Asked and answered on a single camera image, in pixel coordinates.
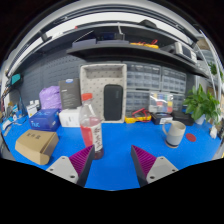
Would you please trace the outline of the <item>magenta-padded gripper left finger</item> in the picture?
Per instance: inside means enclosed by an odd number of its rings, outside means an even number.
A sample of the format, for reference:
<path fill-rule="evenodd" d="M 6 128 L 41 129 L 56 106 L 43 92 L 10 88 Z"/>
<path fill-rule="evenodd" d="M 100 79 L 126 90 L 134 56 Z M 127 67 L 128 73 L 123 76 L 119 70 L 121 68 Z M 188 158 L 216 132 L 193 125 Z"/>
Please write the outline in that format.
<path fill-rule="evenodd" d="M 94 156 L 95 147 L 88 146 L 70 157 L 61 156 L 47 168 L 47 171 L 84 187 Z"/>

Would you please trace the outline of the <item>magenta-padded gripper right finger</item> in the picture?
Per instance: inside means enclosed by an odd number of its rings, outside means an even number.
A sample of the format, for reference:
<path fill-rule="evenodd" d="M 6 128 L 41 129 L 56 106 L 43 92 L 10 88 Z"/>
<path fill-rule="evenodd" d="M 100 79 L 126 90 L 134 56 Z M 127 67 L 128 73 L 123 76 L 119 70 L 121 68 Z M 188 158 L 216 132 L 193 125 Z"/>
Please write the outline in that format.
<path fill-rule="evenodd" d="M 178 171 L 164 156 L 155 157 L 134 145 L 131 146 L 131 157 L 141 187 Z"/>

